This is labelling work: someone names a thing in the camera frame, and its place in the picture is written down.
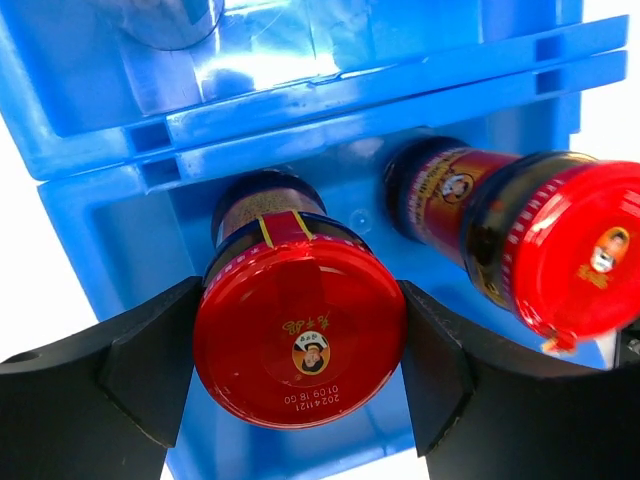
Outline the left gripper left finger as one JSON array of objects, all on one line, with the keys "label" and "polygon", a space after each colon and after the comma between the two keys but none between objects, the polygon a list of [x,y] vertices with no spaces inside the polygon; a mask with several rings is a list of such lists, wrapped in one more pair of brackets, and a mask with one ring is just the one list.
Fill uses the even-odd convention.
[{"label": "left gripper left finger", "polygon": [[202,297],[189,277],[1,364],[4,479],[157,479],[176,444]]}]

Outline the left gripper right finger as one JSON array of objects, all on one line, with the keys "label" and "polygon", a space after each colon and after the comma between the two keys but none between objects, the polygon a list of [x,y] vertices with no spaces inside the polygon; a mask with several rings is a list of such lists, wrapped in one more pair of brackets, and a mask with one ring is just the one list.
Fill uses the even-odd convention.
[{"label": "left gripper right finger", "polygon": [[597,370],[523,347],[401,285],[417,454],[433,479],[635,479],[639,366]]}]

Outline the red-lid sauce jar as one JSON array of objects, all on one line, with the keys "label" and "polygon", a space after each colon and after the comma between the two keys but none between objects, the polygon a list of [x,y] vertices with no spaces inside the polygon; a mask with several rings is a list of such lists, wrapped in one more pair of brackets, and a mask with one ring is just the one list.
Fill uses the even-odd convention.
[{"label": "red-lid sauce jar", "polygon": [[406,343],[404,296],[311,185],[274,170],[244,175],[222,195],[211,234],[193,352],[221,407],[256,426],[305,429],[350,414],[389,381]]},{"label": "red-lid sauce jar", "polygon": [[396,228],[463,268],[545,350],[571,351],[638,318],[636,163],[437,136],[400,150],[385,188]]}]

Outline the silver-lid blue-label bottle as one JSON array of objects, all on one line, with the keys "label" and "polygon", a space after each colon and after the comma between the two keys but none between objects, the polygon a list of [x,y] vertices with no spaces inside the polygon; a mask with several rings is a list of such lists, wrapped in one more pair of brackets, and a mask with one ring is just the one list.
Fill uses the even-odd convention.
[{"label": "silver-lid blue-label bottle", "polygon": [[135,40],[159,50],[181,50],[204,40],[224,11],[222,0],[100,1],[112,22]]}]

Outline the near blue storage bin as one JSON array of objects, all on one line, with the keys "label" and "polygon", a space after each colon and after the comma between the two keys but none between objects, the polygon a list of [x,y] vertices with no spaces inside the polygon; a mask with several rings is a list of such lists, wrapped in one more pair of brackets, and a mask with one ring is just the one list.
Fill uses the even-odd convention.
[{"label": "near blue storage bin", "polygon": [[[214,253],[210,222],[221,191],[239,174],[278,168],[313,185],[330,215],[395,275],[535,347],[537,336],[485,300],[459,268],[390,226],[381,177],[393,150],[429,134],[521,154],[564,149],[580,129],[581,103],[581,91],[565,87],[541,94],[531,82],[475,84],[296,120],[273,117],[230,138],[223,128],[244,127],[249,117],[220,112],[206,124],[214,138],[205,145],[48,182],[40,195],[99,320],[202,274]],[[193,381],[168,463],[178,479],[314,479],[413,445],[400,374],[350,416],[298,432],[250,426]]]}]

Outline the blue storage bin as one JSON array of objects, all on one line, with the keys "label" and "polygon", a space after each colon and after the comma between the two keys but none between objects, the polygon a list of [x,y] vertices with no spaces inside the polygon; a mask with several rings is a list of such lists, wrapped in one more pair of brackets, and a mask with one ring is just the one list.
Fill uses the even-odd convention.
[{"label": "blue storage bin", "polygon": [[[206,124],[214,138],[205,145],[48,182],[40,195],[99,320],[202,274],[214,253],[210,222],[221,191],[239,174],[278,168],[313,185],[330,215],[395,275],[535,347],[537,336],[485,300],[459,268],[390,226],[381,177],[393,150],[429,134],[521,154],[564,149],[580,129],[581,103],[581,91],[565,87],[541,94],[531,82],[475,84],[296,120],[273,117],[230,138],[223,128],[244,127],[249,117],[220,112]],[[193,381],[168,463],[178,479],[314,479],[413,445],[400,374],[350,416],[298,432],[250,426]]]},{"label": "blue storage bin", "polygon": [[296,120],[616,50],[629,19],[580,1],[224,1],[181,50],[140,43],[100,1],[1,5],[1,113],[49,181],[213,140],[220,112]]}]

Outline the middle blue storage bin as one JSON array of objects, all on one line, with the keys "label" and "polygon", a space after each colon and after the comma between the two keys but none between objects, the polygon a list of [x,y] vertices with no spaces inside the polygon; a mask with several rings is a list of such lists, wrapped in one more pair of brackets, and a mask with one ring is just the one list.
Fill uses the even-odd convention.
[{"label": "middle blue storage bin", "polygon": [[140,43],[100,1],[1,5],[1,113],[49,181],[213,140],[220,112],[296,120],[616,50],[629,19],[580,1],[224,1],[181,50]]}]

